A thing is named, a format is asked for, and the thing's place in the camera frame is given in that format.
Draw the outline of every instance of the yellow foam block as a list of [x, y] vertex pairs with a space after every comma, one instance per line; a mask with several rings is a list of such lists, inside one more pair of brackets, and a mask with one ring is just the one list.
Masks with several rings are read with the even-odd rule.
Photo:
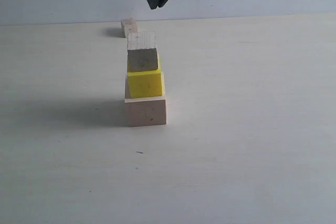
[[131, 98], [162, 96], [160, 61], [158, 69], [152, 71], [127, 72]]

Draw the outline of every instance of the beige block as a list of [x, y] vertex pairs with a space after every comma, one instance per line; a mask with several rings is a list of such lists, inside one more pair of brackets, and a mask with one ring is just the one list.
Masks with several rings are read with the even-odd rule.
[[121, 21], [121, 29], [125, 38], [128, 38], [129, 33], [138, 32], [138, 27], [136, 25], [134, 18], [128, 18]]
[[126, 78], [125, 107], [129, 125], [135, 127], [167, 124], [164, 80], [162, 93], [163, 95], [160, 97], [132, 99], [129, 92], [128, 81]]
[[130, 72], [158, 69], [155, 32], [143, 31], [128, 36], [128, 63]]

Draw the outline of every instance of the table surface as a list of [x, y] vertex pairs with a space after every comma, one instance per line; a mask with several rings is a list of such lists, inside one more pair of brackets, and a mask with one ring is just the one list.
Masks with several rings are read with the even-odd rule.
[[166, 126], [127, 127], [119, 23], [0, 27], [0, 223], [336, 223], [336, 14], [138, 26]]

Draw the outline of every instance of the yellow block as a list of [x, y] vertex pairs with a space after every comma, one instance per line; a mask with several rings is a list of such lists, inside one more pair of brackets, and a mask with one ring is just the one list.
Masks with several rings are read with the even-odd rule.
[[162, 96], [161, 66], [152, 71], [127, 72], [131, 98]]

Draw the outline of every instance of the block tower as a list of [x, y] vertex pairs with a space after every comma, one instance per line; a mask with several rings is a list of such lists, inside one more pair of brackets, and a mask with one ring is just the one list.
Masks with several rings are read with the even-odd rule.
[[155, 32], [128, 34], [125, 106], [130, 126], [166, 124], [166, 97]]

